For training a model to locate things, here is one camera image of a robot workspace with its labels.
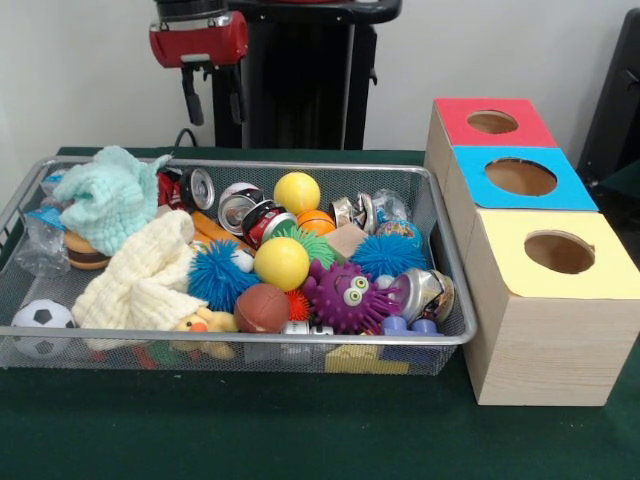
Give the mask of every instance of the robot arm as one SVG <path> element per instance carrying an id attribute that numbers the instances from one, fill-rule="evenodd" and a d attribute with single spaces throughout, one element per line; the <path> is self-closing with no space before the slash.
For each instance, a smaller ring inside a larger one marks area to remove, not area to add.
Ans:
<path id="1" fill-rule="evenodd" d="M 149 41 L 158 63 L 180 68 L 189 120 L 202 125 L 200 98 L 193 87 L 194 72 L 224 73 L 230 83 L 231 110 L 238 124 L 245 119 L 240 61 L 247 54 L 247 22 L 240 12 L 229 12 L 226 0 L 155 0 L 158 22 Z"/>

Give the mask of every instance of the metal wire basket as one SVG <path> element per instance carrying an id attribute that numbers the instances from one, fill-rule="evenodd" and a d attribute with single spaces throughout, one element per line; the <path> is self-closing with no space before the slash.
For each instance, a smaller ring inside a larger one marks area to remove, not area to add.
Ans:
<path id="1" fill-rule="evenodd" d="M 36 165 L 0 215 L 0 366 L 91 369 L 171 369 L 270 371 L 300 373 L 372 373 L 436 375 L 458 345 L 476 331 L 473 303 L 455 246 L 449 219 L 435 178 L 423 168 L 333 164 L 226 162 L 173 160 L 176 167 L 205 168 L 217 192 L 231 183 L 247 181 L 267 194 L 285 173 L 306 171 L 322 190 L 321 208 L 341 196 L 374 193 L 381 188 L 397 191 L 408 202 L 412 221 L 420 229 L 425 255 L 438 270 L 449 275 L 457 289 L 453 312 L 440 328 L 443 337 L 390 337 L 354 335 L 257 335 L 132 330 L 46 329 L 11 327 L 15 313 L 34 299 L 46 298 L 71 308 L 87 284 L 100 272 L 71 269 L 56 279 L 36 278 L 15 262 L 15 252 L 26 241 L 23 213 L 37 208 L 44 194 L 40 181 L 50 172 L 86 163 L 90 158 L 57 157 Z M 215 216 L 215 209 L 207 212 Z M 131 340 L 104 352 L 92 351 L 86 339 Z M 16 342 L 47 347 L 63 342 L 62 353 L 34 359 L 20 353 Z M 193 342 L 190 352 L 174 342 Z M 211 342 L 225 342 L 235 354 L 219 360 L 207 352 Z"/>

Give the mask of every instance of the light blue washcloth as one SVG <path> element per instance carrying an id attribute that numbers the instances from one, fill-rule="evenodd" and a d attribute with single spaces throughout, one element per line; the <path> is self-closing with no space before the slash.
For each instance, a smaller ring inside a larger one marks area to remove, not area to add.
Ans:
<path id="1" fill-rule="evenodd" d="M 155 217 L 156 172 L 170 158 L 164 155 L 144 163 L 124 148 L 103 148 L 93 162 L 69 170 L 53 191 L 59 202 L 74 201 L 60 221 L 99 252 L 113 256 L 130 235 Z"/>

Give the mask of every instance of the wooden box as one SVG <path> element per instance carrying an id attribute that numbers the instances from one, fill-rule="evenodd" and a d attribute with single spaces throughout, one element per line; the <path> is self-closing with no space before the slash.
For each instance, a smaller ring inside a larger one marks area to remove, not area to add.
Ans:
<path id="1" fill-rule="evenodd" d="M 479 210 L 465 269 L 479 404 L 606 403 L 640 330 L 640 273 L 602 215 Z"/>
<path id="2" fill-rule="evenodd" d="M 454 147 L 444 201 L 466 261 L 476 210 L 598 211 L 559 148 Z"/>
<path id="3" fill-rule="evenodd" d="M 433 104 L 425 166 L 445 190 L 453 147 L 557 147 L 529 100 L 439 98 Z"/>

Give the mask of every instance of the brown ball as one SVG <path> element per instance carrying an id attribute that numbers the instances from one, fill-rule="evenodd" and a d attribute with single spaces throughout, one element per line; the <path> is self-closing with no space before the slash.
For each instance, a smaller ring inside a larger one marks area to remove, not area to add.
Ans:
<path id="1" fill-rule="evenodd" d="M 289 308 L 282 290 L 259 283 L 238 297 L 233 315 L 241 332 L 279 333 L 289 320 Z"/>

